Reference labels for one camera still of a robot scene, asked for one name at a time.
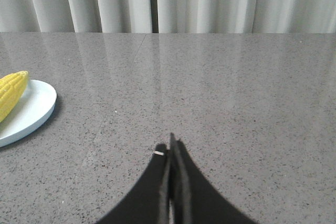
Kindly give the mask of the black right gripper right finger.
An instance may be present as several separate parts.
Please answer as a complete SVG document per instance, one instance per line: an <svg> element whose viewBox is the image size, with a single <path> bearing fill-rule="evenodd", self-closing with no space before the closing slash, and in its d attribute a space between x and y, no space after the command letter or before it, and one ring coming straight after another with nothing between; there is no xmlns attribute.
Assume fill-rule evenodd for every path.
<svg viewBox="0 0 336 224"><path fill-rule="evenodd" d="M173 133L170 160L170 199L175 223L255 223L211 185Z"/></svg>

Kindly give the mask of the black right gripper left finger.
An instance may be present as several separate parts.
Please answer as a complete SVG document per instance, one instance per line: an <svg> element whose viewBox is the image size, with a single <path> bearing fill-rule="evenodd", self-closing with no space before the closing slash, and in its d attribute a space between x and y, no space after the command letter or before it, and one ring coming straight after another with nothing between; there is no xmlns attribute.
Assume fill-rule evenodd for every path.
<svg viewBox="0 0 336 224"><path fill-rule="evenodd" d="M169 178L169 150L158 144L136 184L98 223L169 223Z"/></svg>

